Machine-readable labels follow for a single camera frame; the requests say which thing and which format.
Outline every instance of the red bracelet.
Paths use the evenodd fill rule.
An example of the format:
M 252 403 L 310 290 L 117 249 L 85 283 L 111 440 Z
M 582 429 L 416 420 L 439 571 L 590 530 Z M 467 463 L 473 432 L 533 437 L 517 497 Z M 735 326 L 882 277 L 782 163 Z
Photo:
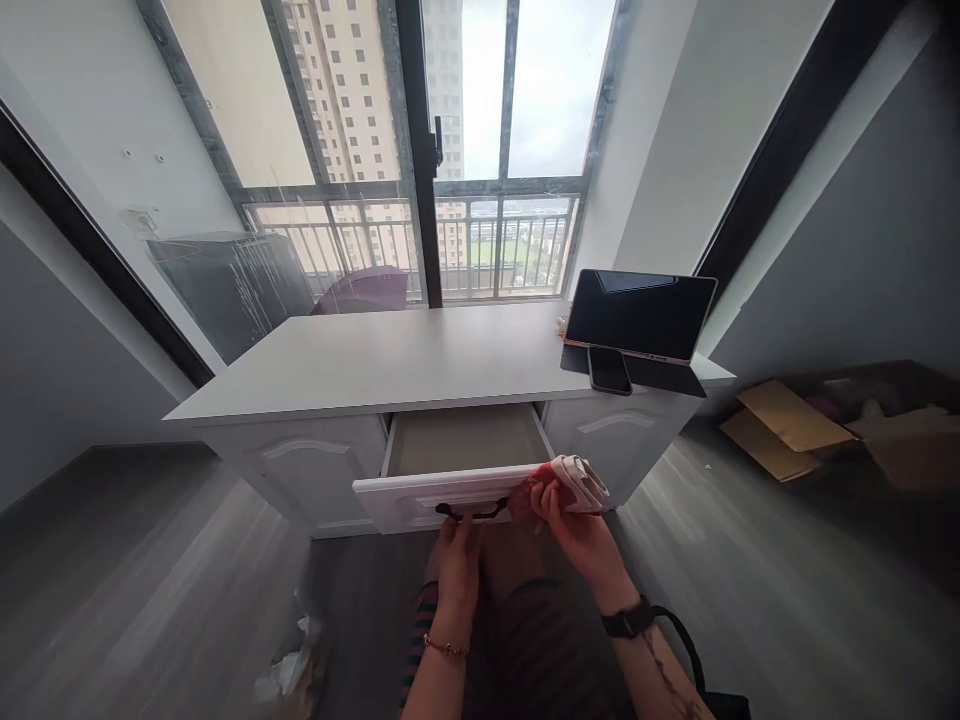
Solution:
M 430 636 L 427 633 L 423 634 L 423 644 L 425 647 L 432 647 L 434 650 L 439 650 L 440 652 L 443 653 L 443 656 L 445 658 L 449 658 L 451 660 L 456 660 L 456 661 L 459 661 L 465 658 L 468 652 L 466 648 L 455 648 L 450 643 L 447 643 L 446 645 L 441 645 L 440 643 L 436 643 L 430 639 Z

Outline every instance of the gray wooden floor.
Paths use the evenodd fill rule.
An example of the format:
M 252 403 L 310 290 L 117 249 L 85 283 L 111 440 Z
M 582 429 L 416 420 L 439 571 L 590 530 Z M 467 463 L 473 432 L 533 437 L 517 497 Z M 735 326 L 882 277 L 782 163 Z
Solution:
M 901 542 L 909 513 L 876 507 L 890 506 L 779 487 L 695 427 L 610 522 L 708 686 L 748 695 L 754 717 L 956 717 L 955 535 L 933 538 L 939 555 Z M 247 717 L 304 608 L 332 644 L 315 717 L 393 718 L 431 543 L 310 543 L 202 448 L 94 451 L 0 517 L 0 717 Z M 569 588 L 617 692 L 589 598 Z

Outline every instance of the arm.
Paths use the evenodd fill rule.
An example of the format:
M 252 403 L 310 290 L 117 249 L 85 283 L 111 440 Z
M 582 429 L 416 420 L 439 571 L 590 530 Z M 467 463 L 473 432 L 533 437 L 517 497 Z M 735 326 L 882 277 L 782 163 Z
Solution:
M 477 607 L 480 542 L 471 534 L 472 518 L 460 525 L 444 522 L 434 552 L 439 556 L 440 583 L 437 613 L 430 639 L 440 645 L 469 648 L 473 614 Z M 403 710 L 404 720 L 459 720 L 466 681 L 466 658 L 449 658 L 433 647 L 423 649 Z
M 535 486 L 530 500 L 593 590 L 602 615 L 615 615 L 640 602 L 640 593 L 627 575 L 623 558 L 603 518 L 562 512 L 557 481 L 546 488 Z M 613 649 L 639 717 L 713 720 L 656 625 L 633 640 L 613 639 Z

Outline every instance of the purple chair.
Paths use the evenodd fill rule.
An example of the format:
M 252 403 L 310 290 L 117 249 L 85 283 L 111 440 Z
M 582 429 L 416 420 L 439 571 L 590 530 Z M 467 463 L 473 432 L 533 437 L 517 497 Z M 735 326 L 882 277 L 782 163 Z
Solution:
M 404 310 L 406 307 L 406 271 L 381 265 L 344 275 L 323 294 L 310 314 L 343 315 Z

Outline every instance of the smartphone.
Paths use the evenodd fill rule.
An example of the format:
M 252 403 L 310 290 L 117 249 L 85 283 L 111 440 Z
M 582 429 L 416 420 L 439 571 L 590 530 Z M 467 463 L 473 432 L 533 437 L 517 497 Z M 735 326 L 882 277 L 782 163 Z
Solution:
M 627 366 L 619 350 L 591 346 L 587 348 L 587 365 L 590 368 L 590 386 L 597 392 L 633 394 Z

